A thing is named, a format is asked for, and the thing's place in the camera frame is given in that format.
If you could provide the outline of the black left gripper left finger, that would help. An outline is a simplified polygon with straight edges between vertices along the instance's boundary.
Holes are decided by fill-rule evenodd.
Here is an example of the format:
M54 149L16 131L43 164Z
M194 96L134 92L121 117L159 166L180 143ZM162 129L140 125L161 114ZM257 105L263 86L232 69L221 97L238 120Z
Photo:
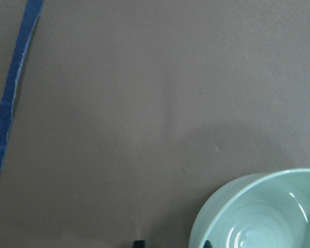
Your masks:
M145 248L146 242L145 240L135 240L133 241L133 248Z

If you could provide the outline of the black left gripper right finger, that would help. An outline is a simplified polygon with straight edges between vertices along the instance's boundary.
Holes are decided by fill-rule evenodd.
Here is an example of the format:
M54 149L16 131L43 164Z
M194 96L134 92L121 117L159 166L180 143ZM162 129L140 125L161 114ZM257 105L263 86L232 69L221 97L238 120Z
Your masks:
M204 243L204 248L212 248L212 245L209 240L206 240Z

